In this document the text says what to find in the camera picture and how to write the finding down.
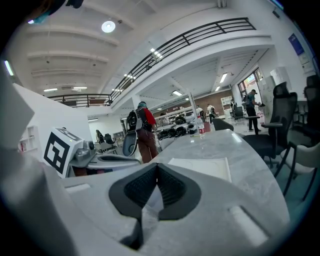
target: plastic bottle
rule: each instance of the plastic bottle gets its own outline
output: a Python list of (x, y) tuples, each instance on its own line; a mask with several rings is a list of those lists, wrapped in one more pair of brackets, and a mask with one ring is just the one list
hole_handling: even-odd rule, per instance
[(198, 130), (199, 130), (199, 133), (200, 133), (200, 136), (204, 135), (205, 134), (205, 125), (204, 125), (204, 122), (202, 121), (200, 115), (198, 115)]

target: man with backpack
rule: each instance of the man with backpack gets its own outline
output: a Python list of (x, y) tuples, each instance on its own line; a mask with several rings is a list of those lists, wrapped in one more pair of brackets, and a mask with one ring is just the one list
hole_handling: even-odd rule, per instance
[(155, 135), (152, 133), (152, 130), (157, 130), (157, 125), (154, 116), (147, 108), (147, 104), (144, 101), (141, 101), (138, 104), (136, 112), (139, 113), (142, 120), (142, 128), (137, 130), (137, 143), (142, 161), (146, 164), (158, 155)]
[[(256, 110), (255, 106), (260, 106), (260, 104), (255, 102), (255, 95), (258, 94), (256, 93), (255, 89), (252, 89), (251, 92), (248, 93), (246, 96), (246, 103), (245, 103), (245, 109), (248, 117), (255, 117)], [(249, 131), (253, 131), (252, 129), (252, 123), (254, 127), (254, 132), (258, 134), (258, 132), (261, 132), (261, 130), (258, 129), (258, 120), (257, 119), (249, 119)]]
[(211, 124), (213, 122), (212, 119), (216, 118), (214, 115), (215, 114), (215, 107), (208, 103), (207, 111), (208, 111), (208, 114), (210, 117), (210, 124)]

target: blue sign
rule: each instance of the blue sign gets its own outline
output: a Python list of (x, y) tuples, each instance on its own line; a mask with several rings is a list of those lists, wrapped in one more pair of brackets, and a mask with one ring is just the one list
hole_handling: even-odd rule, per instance
[(292, 44), (293, 49), (295, 50), (298, 56), (305, 52), (305, 50), (302, 48), (301, 43), (299, 42), (299, 40), (297, 39), (294, 33), (289, 37), (289, 41)]

